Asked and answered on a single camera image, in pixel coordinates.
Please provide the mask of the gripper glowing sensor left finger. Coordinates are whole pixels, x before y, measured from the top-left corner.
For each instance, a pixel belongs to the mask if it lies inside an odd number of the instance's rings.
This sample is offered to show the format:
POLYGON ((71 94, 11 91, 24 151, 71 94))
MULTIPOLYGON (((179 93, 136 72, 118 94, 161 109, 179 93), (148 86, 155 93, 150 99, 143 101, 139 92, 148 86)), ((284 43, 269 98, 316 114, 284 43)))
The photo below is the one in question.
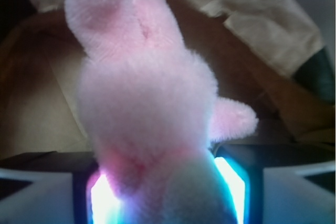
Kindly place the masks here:
POLYGON ((75 223, 119 223, 121 202, 99 169, 74 173, 75 223))

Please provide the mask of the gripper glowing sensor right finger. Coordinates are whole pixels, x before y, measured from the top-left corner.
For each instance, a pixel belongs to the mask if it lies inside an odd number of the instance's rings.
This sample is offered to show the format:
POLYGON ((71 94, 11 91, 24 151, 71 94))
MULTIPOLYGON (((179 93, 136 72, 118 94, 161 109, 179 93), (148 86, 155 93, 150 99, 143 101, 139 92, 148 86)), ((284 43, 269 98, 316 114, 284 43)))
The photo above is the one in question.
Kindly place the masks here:
POLYGON ((262 171, 250 146, 219 147, 215 164, 230 190, 238 223, 262 223, 262 171))

